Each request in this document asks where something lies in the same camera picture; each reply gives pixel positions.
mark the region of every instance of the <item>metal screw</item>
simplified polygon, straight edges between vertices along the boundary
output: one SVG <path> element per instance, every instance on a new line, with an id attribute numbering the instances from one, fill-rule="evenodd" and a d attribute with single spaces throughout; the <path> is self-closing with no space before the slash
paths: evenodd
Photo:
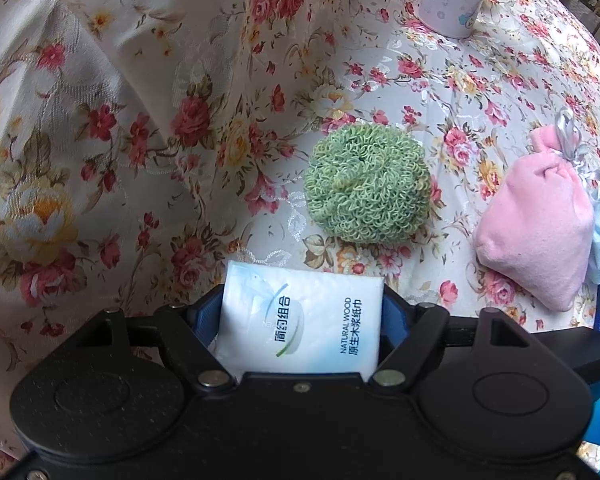
<path id="1" fill-rule="evenodd" d="M 229 382 L 229 374 L 222 370 L 207 370 L 198 376 L 198 382 L 208 388 L 217 388 Z"/>
<path id="2" fill-rule="evenodd" d="M 311 385 L 309 383 L 297 383 L 294 384 L 294 391 L 299 394 L 305 394 L 311 389 Z"/>
<path id="3" fill-rule="evenodd" d="M 380 386 L 398 386 L 407 378 L 398 370 L 380 370 L 374 374 L 374 381 Z"/>
<path id="4" fill-rule="evenodd" d="M 27 480 L 48 480 L 48 478 L 42 471 L 29 471 Z"/>

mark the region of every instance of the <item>black robotic gripper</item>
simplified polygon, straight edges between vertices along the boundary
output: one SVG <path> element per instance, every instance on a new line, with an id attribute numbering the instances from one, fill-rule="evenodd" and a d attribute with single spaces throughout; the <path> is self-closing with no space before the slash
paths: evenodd
<path id="1" fill-rule="evenodd" d="M 30 453 L 4 480 L 594 480 L 575 455 L 600 333 L 530 335 L 385 289 L 381 358 L 359 374 L 246 374 L 207 351 L 222 285 L 151 317 L 101 312 L 11 397 Z M 157 347 L 163 365 L 136 357 Z"/>

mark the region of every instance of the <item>pink drawstring pouch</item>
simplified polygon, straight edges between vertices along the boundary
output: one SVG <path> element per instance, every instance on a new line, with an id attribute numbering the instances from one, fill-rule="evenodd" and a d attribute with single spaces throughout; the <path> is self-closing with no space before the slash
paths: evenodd
<path id="1" fill-rule="evenodd" d="M 584 146 L 570 124 L 567 135 L 564 122 L 531 132 L 536 153 L 513 164 L 474 235 L 481 264 L 558 312 L 571 308 L 585 279 L 594 224 L 576 171 Z"/>

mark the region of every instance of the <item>printed logo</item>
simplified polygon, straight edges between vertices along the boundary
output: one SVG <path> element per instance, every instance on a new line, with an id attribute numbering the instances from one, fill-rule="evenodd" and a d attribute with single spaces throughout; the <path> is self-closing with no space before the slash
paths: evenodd
<path id="1" fill-rule="evenodd" d="M 288 284 L 285 283 L 273 295 L 264 317 L 264 325 L 274 331 L 273 341 L 284 343 L 284 346 L 276 352 L 276 357 L 290 355 L 298 350 L 304 332 L 302 304 L 282 294 L 287 286 Z"/>

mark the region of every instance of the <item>green mesh ball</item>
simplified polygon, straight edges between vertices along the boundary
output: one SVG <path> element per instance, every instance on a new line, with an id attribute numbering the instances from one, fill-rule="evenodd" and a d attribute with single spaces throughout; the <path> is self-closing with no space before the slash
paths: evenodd
<path id="1" fill-rule="evenodd" d="M 431 179 L 424 150 L 409 134 L 352 124 L 315 145 L 304 193 L 309 215 L 328 235 L 393 244 L 427 219 Z"/>

